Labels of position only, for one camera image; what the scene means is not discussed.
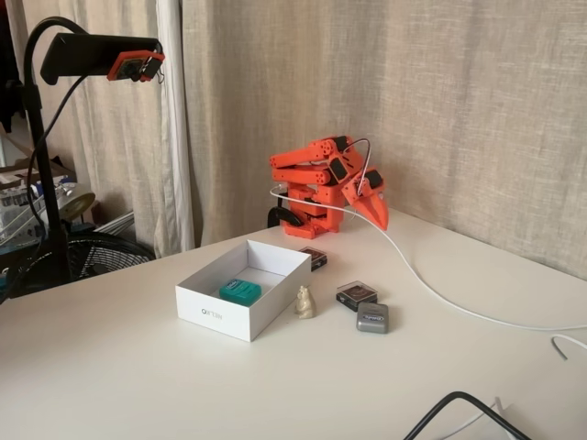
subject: fan grille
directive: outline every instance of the fan grille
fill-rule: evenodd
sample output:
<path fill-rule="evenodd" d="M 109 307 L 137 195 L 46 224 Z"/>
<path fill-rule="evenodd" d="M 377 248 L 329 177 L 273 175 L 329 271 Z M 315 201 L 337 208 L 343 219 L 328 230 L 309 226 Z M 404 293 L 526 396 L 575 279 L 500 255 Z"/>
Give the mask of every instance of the fan grille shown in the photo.
<path fill-rule="evenodd" d="M 69 235 L 68 257 L 74 281 L 155 259 L 155 255 L 141 245 L 99 232 Z M 20 279 L 19 286 L 16 286 L 13 296 L 22 296 L 59 285 L 54 280 L 55 261 L 52 252 L 46 252 L 34 261 L 26 258 L 19 266 L 11 268 L 7 274 L 8 285 L 11 285 L 23 270 L 26 273 Z"/>

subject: gray device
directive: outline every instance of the gray device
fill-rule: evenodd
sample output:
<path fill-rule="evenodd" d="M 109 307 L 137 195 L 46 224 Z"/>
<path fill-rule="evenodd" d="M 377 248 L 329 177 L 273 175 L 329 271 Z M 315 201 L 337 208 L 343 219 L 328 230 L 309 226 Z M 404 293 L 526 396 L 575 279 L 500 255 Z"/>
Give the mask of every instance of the gray device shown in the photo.
<path fill-rule="evenodd" d="M 389 310 L 385 304 L 361 302 L 357 311 L 357 330 L 360 332 L 387 333 Z"/>

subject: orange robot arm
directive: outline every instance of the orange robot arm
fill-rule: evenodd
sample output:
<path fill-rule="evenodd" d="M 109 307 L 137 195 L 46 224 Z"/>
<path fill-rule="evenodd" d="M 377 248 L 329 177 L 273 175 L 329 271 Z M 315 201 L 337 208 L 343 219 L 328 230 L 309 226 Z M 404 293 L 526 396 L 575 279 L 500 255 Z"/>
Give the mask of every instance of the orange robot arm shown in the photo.
<path fill-rule="evenodd" d="M 289 197 L 338 208 L 344 207 L 346 198 L 374 224 L 387 228 L 382 177 L 375 169 L 367 170 L 359 190 L 364 162 L 349 137 L 316 140 L 305 148 L 271 156 L 270 164 L 273 179 L 287 182 Z M 343 213 L 338 210 L 304 203 L 291 202 L 290 211 L 300 222 L 283 223 L 283 227 L 287 234 L 298 237 L 338 232 L 343 220 Z"/>

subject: black box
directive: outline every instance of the black box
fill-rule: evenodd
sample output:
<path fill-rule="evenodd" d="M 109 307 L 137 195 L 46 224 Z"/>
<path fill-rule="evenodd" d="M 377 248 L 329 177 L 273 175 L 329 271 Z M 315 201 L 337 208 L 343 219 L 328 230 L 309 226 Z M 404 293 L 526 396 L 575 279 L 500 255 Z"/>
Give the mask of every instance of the black box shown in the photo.
<path fill-rule="evenodd" d="M 353 312 L 357 312 L 359 304 L 377 302 L 377 291 L 367 284 L 354 281 L 337 288 L 337 301 L 346 305 Z"/>
<path fill-rule="evenodd" d="M 313 247 L 304 247 L 303 249 L 300 249 L 299 252 L 304 252 L 305 254 L 312 256 L 312 271 L 321 268 L 328 263 L 327 254 L 321 250 L 314 249 Z"/>

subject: white curtain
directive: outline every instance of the white curtain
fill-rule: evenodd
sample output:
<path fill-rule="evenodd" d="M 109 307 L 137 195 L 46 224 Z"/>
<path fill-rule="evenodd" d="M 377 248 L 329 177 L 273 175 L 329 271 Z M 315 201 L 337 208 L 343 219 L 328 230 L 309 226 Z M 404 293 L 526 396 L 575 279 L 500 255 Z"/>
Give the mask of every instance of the white curtain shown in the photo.
<path fill-rule="evenodd" d="M 159 255 L 265 227 L 269 156 L 349 134 L 392 207 L 587 279 L 580 0 L 11 2 L 162 40 L 163 87 L 89 79 L 49 139 Z"/>
<path fill-rule="evenodd" d="M 586 35 L 580 0 L 184 0 L 203 243 L 264 227 L 271 154 L 349 134 L 391 206 L 587 278 Z"/>

